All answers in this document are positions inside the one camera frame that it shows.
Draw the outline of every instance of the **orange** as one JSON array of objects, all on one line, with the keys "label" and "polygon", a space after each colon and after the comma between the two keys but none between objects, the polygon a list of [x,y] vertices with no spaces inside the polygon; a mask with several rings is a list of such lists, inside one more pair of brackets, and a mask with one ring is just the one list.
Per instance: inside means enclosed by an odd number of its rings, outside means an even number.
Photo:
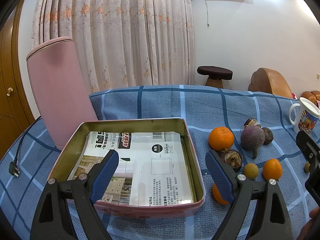
[{"label": "orange", "polygon": [[229,205],[229,202],[223,200],[223,198],[221,197],[220,192],[219,192],[215,183],[212,186],[212,194],[213,194],[214,198],[216,199],[216,201],[218,201],[220,204],[226,205],[226,206]]},{"label": "orange", "polygon": [[227,127],[214,128],[209,134],[209,145],[216,151],[229,149],[233,145],[235,137]]},{"label": "orange", "polygon": [[282,166],[277,159],[271,159],[266,161],[263,165],[263,177],[266,180],[275,179],[278,180],[282,176]]}]

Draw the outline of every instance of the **curtain fold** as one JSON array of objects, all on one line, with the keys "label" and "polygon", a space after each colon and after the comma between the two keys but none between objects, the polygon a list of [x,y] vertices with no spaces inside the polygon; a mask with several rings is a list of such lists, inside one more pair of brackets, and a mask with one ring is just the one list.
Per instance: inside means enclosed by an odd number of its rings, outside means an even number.
[{"label": "curtain fold", "polygon": [[88,92],[193,84],[191,0],[38,0],[32,47],[72,37]]}]

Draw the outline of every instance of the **human hand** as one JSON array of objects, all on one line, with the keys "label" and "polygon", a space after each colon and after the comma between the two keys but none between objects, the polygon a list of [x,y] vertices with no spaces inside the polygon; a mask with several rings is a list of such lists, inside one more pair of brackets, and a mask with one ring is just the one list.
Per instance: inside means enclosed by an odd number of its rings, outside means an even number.
[{"label": "human hand", "polygon": [[307,235],[307,233],[310,231],[312,224],[313,224],[313,220],[316,218],[317,214],[319,213],[320,208],[317,207],[313,210],[311,210],[309,217],[311,218],[311,220],[306,223],[303,228],[301,228],[300,231],[300,235],[298,236],[297,240],[303,240],[305,238],[305,236]]}]

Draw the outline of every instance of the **white wall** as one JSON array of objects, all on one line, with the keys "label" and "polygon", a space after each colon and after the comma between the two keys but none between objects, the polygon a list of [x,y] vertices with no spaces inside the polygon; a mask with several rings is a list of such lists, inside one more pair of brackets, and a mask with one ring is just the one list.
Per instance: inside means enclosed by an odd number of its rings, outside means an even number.
[{"label": "white wall", "polygon": [[33,12],[35,11],[36,7],[36,2],[37,0],[24,0],[18,32],[18,56],[21,79],[34,118],[37,118],[40,115],[40,113],[38,111],[36,101],[33,97],[33,93],[31,90],[26,57],[28,53],[31,51],[32,20]]},{"label": "white wall", "polygon": [[[297,96],[320,90],[320,25],[303,0],[192,0],[195,63],[233,71],[231,90],[247,90],[260,67],[279,71]],[[207,76],[195,73],[195,84]]]}]

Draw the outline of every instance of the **pink cylindrical container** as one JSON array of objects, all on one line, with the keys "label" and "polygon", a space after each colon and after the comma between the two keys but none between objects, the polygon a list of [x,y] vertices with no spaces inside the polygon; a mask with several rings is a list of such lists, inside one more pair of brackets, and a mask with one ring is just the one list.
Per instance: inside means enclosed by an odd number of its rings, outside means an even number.
[{"label": "pink cylindrical container", "polygon": [[27,66],[39,112],[62,150],[82,122],[97,120],[72,39],[59,37],[40,44],[28,54]]}]

